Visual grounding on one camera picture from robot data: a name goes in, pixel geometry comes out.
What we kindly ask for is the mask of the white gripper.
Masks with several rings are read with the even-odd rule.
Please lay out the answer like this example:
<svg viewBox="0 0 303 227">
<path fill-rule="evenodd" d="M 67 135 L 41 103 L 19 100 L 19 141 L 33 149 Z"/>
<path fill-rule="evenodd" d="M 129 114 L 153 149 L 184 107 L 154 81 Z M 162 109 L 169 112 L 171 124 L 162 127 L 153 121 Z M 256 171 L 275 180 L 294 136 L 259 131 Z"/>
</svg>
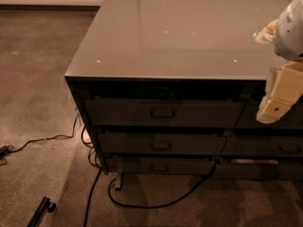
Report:
<svg viewBox="0 0 303 227">
<path fill-rule="evenodd" d="M 266 80 L 265 96 L 258 106 L 257 121 L 277 122 L 303 95 L 303 0 L 293 0 L 256 36 L 259 44 L 274 42 L 275 53 L 291 61 L 272 68 Z"/>
</svg>

